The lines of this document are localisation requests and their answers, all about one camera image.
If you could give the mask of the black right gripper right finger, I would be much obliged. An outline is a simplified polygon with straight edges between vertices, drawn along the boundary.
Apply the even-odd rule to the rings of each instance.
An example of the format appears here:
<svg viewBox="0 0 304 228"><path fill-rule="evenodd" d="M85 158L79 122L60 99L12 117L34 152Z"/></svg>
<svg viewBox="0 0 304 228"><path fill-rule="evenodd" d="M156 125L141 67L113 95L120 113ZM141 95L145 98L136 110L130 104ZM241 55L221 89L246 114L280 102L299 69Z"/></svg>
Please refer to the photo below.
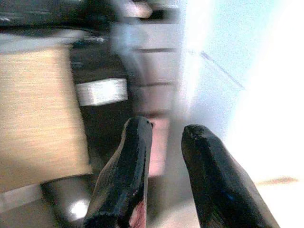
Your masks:
<svg viewBox="0 0 304 228"><path fill-rule="evenodd" d="M248 173L207 127L184 127L181 151L201 228L280 228Z"/></svg>

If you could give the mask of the white rectangular box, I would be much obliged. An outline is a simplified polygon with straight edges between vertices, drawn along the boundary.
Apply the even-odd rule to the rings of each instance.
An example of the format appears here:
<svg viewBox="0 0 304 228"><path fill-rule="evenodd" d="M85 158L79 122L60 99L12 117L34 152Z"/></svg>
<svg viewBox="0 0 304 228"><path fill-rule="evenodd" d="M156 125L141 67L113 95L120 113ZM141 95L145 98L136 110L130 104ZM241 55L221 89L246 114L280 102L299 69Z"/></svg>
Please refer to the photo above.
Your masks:
<svg viewBox="0 0 304 228"><path fill-rule="evenodd" d="M128 100L127 80L108 78L76 85L81 106L107 105Z"/></svg>

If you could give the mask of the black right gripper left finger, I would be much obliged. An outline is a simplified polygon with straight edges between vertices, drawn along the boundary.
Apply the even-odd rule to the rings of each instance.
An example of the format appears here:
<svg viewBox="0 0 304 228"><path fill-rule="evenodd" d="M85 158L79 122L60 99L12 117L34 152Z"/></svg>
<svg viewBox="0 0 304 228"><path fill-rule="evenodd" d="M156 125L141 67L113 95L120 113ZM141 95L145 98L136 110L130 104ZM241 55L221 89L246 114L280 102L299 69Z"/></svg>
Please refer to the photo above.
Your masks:
<svg viewBox="0 0 304 228"><path fill-rule="evenodd" d="M101 170L84 228L146 228L152 123L127 120L119 147Z"/></svg>

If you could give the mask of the light wooden cabinet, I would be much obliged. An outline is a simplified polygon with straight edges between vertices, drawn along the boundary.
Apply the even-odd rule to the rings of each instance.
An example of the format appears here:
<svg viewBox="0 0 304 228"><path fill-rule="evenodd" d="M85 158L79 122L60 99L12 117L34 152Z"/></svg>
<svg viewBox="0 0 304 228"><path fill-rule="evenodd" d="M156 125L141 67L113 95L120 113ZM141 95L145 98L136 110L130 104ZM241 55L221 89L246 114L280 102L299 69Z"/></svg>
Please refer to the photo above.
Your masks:
<svg viewBox="0 0 304 228"><path fill-rule="evenodd" d="M0 193L91 171L69 47L0 54Z"/></svg>

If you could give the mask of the grey drawer unit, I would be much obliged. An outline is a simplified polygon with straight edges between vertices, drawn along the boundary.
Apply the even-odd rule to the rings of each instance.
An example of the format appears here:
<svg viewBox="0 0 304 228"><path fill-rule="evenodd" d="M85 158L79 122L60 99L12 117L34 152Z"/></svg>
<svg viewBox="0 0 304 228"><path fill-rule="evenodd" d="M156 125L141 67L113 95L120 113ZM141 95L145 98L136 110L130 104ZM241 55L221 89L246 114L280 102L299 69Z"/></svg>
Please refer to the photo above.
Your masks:
<svg viewBox="0 0 304 228"><path fill-rule="evenodd" d="M158 115L171 109L179 76L183 35L179 8L157 9L150 19L112 25L112 44L130 72L134 111Z"/></svg>

